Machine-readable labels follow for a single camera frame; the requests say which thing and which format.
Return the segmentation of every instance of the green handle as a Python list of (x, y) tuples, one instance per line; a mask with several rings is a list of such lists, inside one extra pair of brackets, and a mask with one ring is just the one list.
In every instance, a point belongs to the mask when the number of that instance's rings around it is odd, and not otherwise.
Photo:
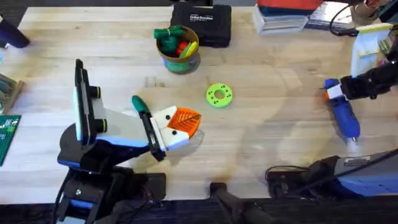
[(148, 106), (145, 104), (144, 100), (142, 100), (139, 96), (137, 95), (132, 96), (131, 102), (134, 108), (138, 111), (138, 113), (140, 112), (149, 113)]

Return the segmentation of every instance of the black case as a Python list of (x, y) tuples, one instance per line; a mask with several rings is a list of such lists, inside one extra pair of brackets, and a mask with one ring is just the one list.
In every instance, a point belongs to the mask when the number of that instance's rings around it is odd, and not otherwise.
[(199, 45), (227, 47), (231, 40), (231, 6), (194, 7), (187, 2), (174, 4), (171, 26), (183, 25), (195, 31)]

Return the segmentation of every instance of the green circuit board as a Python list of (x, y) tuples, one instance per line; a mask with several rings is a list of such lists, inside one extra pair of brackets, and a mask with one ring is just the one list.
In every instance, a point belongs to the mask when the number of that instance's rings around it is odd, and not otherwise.
[(20, 115), (0, 115), (0, 166), (6, 158), (20, 120)]

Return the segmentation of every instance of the green 3d printed disc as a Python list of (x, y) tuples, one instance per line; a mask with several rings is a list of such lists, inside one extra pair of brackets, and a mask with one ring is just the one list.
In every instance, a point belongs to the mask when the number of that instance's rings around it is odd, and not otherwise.
[(224, 83), (211, 85), (206, 91), (206, 100), (212, 107), (224, 108), (232, 102), (232, 90)]

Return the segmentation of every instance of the blue hot glue gun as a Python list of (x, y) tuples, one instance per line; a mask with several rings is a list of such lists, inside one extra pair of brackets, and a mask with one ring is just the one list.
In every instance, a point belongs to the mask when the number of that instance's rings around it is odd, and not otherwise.
[[(338, 79), (329, 78), (325, 80), (325, 89), (339, 85)], [(346, 137), (352, 139), (354, 142), (358, 140), (361, 132), (361, 127), (356, 119), (353, 108), (345, 96), (340, 96), (334, 99), (328, 99), (330, 108), (337, 121), (337, 125), (341, 133)]]

